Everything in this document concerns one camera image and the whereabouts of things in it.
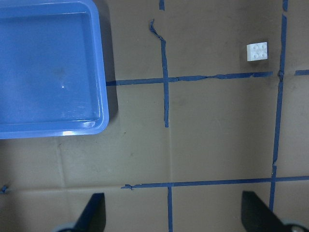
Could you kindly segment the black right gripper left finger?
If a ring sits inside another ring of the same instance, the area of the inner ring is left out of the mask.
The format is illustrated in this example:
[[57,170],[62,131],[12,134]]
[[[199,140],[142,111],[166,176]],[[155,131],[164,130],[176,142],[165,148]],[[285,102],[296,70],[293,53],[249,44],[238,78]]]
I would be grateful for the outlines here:
[[106,226],[104,193],[94,193],[73,227],[74,232],[103,232]]

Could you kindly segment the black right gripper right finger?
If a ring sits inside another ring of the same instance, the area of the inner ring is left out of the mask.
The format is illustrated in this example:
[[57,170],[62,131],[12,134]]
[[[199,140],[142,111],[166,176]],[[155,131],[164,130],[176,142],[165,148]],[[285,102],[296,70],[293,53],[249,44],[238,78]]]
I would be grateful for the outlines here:
[[243,191],[241,222],[247,232],[288,232],[288,228],[253,191]]

